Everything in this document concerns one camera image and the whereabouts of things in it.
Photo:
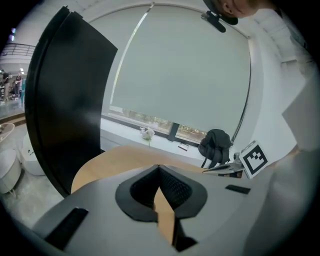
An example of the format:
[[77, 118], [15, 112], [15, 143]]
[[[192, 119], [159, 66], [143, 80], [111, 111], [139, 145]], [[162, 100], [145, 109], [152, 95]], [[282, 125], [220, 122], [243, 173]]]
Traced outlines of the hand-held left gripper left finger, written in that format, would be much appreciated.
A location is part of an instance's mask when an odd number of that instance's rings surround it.
[[45, 239], [75, 208], [88, 213], [70, 238], [64, 252], [71, 256], [173, 256], [175, 249], [155, 222], [135, 221], [116, 203], [116, 189], [140, 174], [136, 168], [95, 180], [48, 210], [32, 231]]

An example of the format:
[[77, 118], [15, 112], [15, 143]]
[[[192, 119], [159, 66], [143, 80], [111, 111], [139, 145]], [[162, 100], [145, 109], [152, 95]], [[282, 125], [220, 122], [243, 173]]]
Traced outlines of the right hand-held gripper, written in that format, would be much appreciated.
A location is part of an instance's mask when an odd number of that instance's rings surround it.
[[217, 167], [206, 169], [204, 174], [233, 174], [243, 170], [249, 179], [257, 176], [268, 164], [267, 155], [264, 153], [258, 141], [252, 141], [239, 155], [238, 163], [221, 164]]

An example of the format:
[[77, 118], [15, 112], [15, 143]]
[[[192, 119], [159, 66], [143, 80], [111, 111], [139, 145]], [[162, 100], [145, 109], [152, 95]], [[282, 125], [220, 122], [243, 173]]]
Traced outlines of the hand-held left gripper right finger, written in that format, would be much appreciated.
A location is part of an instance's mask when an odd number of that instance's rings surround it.
[[195, 244], [231, 220], [249, 194], [258, 191], [265, 180], [222, 177], [212, 172], [193, 172], [175, 166], [159, 166], [159, 189], [173, 210], [175, 230], [182, 241], [160, 255]]

